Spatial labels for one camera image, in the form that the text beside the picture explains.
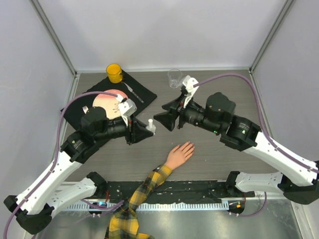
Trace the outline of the clear nail polish bottle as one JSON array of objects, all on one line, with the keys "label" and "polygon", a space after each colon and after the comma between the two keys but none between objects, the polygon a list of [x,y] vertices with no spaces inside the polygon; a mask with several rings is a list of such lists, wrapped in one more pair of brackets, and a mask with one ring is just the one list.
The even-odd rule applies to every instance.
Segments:
[{"label": "clear nail polish bottle", "polygon": [[151,126],[146,126],[146,129],[150,132],[152,132],[153,134],[156,133],[156,127],[154,125],[151,125]]}]

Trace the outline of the yellow plaid sleeve forearm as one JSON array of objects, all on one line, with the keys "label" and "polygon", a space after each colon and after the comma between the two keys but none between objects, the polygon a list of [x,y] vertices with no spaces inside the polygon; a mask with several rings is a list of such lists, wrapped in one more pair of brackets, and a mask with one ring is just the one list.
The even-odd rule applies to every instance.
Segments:
[{"label": "yellow plaid sleeve forearm", "polygon": [[132,196],[114,211],[107,227],[105,238],[152,239],[153,236],[139,232],[136,210],[158,186],[166,181],[171,173],[172,170],[164,164],[151,171]]}]

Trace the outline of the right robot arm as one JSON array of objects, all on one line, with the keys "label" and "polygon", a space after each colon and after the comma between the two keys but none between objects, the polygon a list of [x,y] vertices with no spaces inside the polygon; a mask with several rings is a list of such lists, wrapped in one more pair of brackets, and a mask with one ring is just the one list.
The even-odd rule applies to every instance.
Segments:
[{"label": "right robot arm", "polygon": [[236,104],[221,92],[209,96],[205,107],[192,98],[180,95],[162,106],[163,113],[154,119],[169,131],[185,123],[220,136],[225,146],[255,156],[273,168],[275,173],[248,174],[232,171],[225,182],[229,196],[262,191],[282,194],[292,202],[309,205],[319,198],[318,162],[308,161],[283,149],[272,141],[260,126],[234,114]]}]

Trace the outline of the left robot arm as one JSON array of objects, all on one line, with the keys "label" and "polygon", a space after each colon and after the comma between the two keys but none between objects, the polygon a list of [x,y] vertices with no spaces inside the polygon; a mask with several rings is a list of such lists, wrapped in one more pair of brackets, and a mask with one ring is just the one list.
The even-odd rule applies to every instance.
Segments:
[{"label": "left robot arm", "polygon": [[148,124],[142,123],[127,106],[120,114],[120,117],[108,119],[102,107],[89,108],[80,120],[80,128],[68,136],[57,158],[37,180],[19,195],[5,198],[5,206],[24,230],[35,235],[45,229],[64,208],[84,198],[100,199],[105,195],[107,181],[97,172],[90,172],[69,189],[55,191],[105,141],[124,137],[131,145],[154,135],[156,127],[152,119]]}]

